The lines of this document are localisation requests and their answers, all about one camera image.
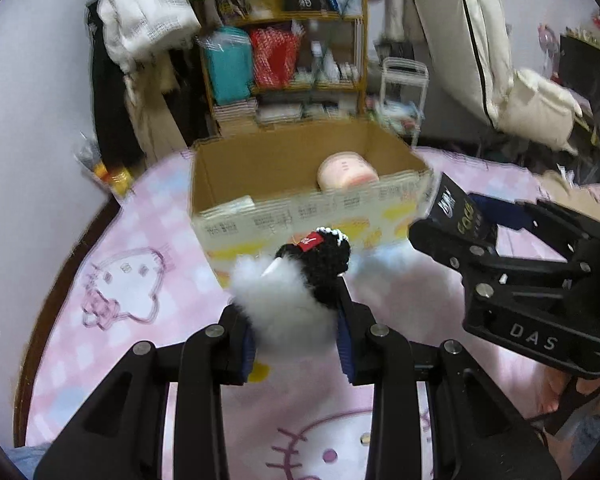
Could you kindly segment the red patterned bag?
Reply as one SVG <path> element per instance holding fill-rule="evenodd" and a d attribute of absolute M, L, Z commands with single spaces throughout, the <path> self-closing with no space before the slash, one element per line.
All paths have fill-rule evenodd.
<path fill-rule="evenodd" d="M 256 86 L 287 87 L 296 70 L 300 37 L 290 30 L 267 27 L 253 29 L 250 40 Z"/>

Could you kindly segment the white rolling cart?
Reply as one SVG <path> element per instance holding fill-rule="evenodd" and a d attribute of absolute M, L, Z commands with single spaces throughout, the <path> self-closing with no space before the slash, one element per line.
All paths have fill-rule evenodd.
<path fill-rule="evenodd" d="M 429 70 L 424 63 L 395 56 L 382 61 L 376 118 L 412 148 L 422 131 L 428 87 Z"/>

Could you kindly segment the pink face plush cup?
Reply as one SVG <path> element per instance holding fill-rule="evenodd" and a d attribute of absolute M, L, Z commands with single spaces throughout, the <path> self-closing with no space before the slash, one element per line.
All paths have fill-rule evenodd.
<path fill-rule="evenodd" d="M 317 184 L 322 191 L 345 190 L 379 180 L 377 171 L 361 155 L 340 152 L 328 156 L 317 170 Z"/>

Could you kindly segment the beige coat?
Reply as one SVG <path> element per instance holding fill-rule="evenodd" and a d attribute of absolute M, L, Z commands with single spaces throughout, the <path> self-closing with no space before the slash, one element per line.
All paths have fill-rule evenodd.
<path fill-rule="evenodd" d="M 185 140 L 164 98 L 180 90 L 169 55 L 138 66 L 124 81 L 125 105 L 145 165 L 155 165 L 172 153 L 184 151 Z"/>

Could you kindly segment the stack of books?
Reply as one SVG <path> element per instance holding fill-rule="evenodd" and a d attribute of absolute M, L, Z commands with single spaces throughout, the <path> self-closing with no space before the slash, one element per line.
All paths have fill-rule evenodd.
<path fill-rule="evenodd" d="M 221 136 L 255 133 L 288 122 L 348 118 L 358 111 L 356 103 L 349 99 L 338 102 L 260 104 L 256 98 L 215 105 L 212 110 Z"/>

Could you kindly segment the wooden bookshelf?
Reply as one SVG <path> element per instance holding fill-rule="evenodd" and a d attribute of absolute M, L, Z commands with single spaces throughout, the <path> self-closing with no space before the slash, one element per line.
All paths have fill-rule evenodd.
<path fill-rule="evenodd" d="M 365 110 L 368 0 L 215 0 L 223 23 L 199 38 L 212 131 Z"/>

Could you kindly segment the black and white fluffy plush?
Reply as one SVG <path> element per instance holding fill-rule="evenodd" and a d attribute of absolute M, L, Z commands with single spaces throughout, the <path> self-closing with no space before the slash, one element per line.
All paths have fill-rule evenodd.
<path fill-rule="evenodd" d="M 230 293 L 248 320 L 257 349 L 272 360 L 300 359 L 335 344 L 338 281 L 349 267 L 349 237 L 320 226 L 272 257 L 240 256 Z"/>

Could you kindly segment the printed cardboard box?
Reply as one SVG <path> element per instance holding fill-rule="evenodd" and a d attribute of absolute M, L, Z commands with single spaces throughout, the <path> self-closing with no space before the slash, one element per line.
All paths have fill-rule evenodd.
<path fill-rule="evenodd" d="M 360 155 L 378 181 L 322 190 L 318 170 L 339 153 Z M 227 287 L 238 257 L 272 256 L 319 226 L 346 234 L 356 252 L 405 240 L 435 180 L 426 162 L 376 122 L 297 122 L 198 143 L 190 218 L 213 274 Z"/>

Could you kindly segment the teal bag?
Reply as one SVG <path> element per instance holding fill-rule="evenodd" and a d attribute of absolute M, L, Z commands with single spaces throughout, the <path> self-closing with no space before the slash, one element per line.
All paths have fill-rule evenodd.
<path fill-rule="evenodd" d="M 199 43 L 204 49 L 216 104 L 227 105 L 249 98 L 253 84 L 249 35 L 240 28 L 223 26 Z"/>

